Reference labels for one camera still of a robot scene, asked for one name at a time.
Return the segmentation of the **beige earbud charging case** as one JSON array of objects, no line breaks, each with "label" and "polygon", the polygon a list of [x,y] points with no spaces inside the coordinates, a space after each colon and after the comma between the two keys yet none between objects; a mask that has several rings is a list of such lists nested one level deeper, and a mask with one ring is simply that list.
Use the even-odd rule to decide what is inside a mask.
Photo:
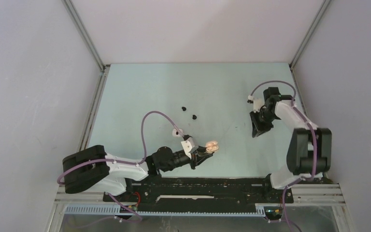
[{"label": "beige earbud charging case", "polygon": [[214,153],[219,149],[219,145],[217,141],[209,141],[205,144],[205,152],[206,153]]}]

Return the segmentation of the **aluminium frame post right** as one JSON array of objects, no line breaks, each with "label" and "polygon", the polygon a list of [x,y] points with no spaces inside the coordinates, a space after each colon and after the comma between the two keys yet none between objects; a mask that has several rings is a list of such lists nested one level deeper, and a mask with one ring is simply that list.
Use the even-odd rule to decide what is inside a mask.
[{"label": "aluminium frame post right", "polygon": [[314,33],[316,32],[317,27],[319,26],[321,20],[323,19],[326,11],[328,10],[329,6],[331,5],[332,0],[323,0],[314,19],[312,20],[303,40],[301,41],[298,49],[296,50],[289,67],[291,71],[294,70],[295,66],[297,65],[298,61],[300,60],[303,52],[305,51],[308,43],[310,42],[311,38],[313,37]]}]

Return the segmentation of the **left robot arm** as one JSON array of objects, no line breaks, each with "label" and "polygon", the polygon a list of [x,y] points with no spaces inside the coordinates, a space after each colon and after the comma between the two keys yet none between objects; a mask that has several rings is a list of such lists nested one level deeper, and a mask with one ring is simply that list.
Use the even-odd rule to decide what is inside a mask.
[{"label": "left robot arm", "polygon": [[85,191],[106,192],[128,201],[133,196],[133,187],[128,181],[144,181],[148,177],[160,176],[162,172],[189,165],[195,169],[219,149],[216,141],[199,146],[192,152],[173,152],[161,147],[141,163],[106,153],[104,146],[95,145],[65,157],[62,161],[64,173],[58,178],[67,194]]}]

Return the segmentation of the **white earbud charging case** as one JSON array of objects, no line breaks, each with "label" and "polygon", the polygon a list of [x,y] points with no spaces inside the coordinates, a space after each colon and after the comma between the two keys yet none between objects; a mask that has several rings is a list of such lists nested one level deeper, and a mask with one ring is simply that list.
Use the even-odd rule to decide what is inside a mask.
[{"label": "white earbud charging case", "polygon": [[184,131],[182,129],[173,129],[171,134],[173,137],[183,137]]}]

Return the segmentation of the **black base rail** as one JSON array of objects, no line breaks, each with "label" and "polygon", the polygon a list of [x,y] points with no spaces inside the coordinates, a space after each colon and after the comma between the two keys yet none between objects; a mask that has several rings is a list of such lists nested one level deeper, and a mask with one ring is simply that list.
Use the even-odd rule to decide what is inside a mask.
[{"label": "black base rail", "polygon": [[125,193],[104,202],[136,203],[144,213],[257,213],[256,206],[293,203],[291,190],[273,189],[265,178],[148,177],[128,181]]}]

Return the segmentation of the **aluminium frame post left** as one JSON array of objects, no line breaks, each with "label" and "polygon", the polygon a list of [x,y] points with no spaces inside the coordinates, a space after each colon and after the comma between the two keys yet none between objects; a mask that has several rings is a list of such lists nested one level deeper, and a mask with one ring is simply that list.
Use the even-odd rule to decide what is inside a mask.
[{"label": "aluminium frame post left", "polygon": [[86,47],[88,48],[90,54],[92,55],[97,67],[101,72],[104,72],[106,65],[100,58],[100,55],[76,9],[72,0],[62,0],[62,3],[67,10],[68,14],[71,17],[72,22],[74,23],[76,29],[78,30],[83,42],[85,43]]}]

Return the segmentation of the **aluminium frame post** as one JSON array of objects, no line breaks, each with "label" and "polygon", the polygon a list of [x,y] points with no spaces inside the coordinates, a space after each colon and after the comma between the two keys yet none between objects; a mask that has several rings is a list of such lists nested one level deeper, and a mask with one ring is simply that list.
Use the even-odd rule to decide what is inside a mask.
[{"label": "aluminium frame post", "polygon": [[314,33],[316,32],[317,27],[319,26],[321,20],[323,19],[326,11],[328,10],[329,6],[331,5],[332,0],[323,0],[314,19],[312,20],[303,40],[301,41],[298,49],[296,50],[289,67],[291,71],[294,70],[295,66],[297,65],[298,61],[300,60],[303,52],[305,51],[308,43],[310,42],[311,38],[313,37]]},{"label": "aluminium frame post", "polygon": [[68,14],[71,17],[72,22],[74,23],[76,29],[78,30],[83,42],[85,43],[86,47],[88,48],[90,54],[92,55],[97,67],[101,72],[104,72],[106,65],[100,58],[100,55],[76,9],[72,0],[62,0],[62,3],[67,10]]}]

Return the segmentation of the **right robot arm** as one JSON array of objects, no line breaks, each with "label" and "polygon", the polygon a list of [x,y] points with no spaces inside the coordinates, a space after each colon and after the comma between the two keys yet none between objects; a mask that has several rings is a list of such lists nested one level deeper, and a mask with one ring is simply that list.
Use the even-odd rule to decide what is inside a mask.
[{"label": "right robot arm", "polygon": [[283,95],[279,88],[264,90],[263,98],[248,96],[253,110],[250,118],[252,137],[259,137],[280,120],[291,131],[291,139],[285,164],[280,170],[268,175],[269,184],[262,188],[262,197],[274,202],[281,196],[281,189],[289,188],[301,180],[321,178],[330,169],[332,133],[321,128],[305,116],[296,106],[291,95]]}]

